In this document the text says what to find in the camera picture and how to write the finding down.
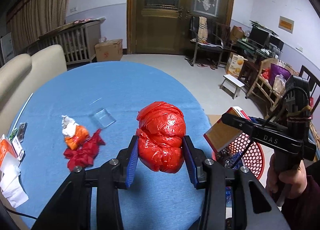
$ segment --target wooden door frame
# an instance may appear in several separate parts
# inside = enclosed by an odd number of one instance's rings
[[[234,0],[228,0],[226,25],[230,25]],[[127,0],[127,54],[136,52],[136,0]]]

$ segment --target human hand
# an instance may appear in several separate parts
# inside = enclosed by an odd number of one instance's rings
[[[287,170],[278,175],[275,171],[275,156],[273,154],[270,159],[266,185],[266,190],[270,195],[278,192],[278,179],[292,185],[287,198],[294,199],[299,197],[307,187],[307,174],[303,161],[300,162],[298,169]]]

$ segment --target tile floor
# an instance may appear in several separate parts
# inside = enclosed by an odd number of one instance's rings
[[[124,55],[121,61],[143,63],[171,75],[194,95],[207,115],[221,115],[231,106],[239,106],[249,116],[263,117],[255,103],[244,98],[243,91],[237,98],[232,99],[227,92],[219,88],[223,82],[223,75],[225,75],[223,68],[212,70],[210,67],[200,68],[196,65],[191,67],[184,56],[176,55],[132,54]],[[265,186],[273,150],[263,145],[262,148],[265,168],[260,182]]]

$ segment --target striped towel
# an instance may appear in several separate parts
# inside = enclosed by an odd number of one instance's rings
[[[198,39],[199,42],[206,42],[208,38],[208,26],[207,18],[199,17],[199,30],[198,30]]]

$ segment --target beige curtain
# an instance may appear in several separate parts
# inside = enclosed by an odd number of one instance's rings
[[[68,0],[20,0],[7,12],[15,52],[65,22]]]

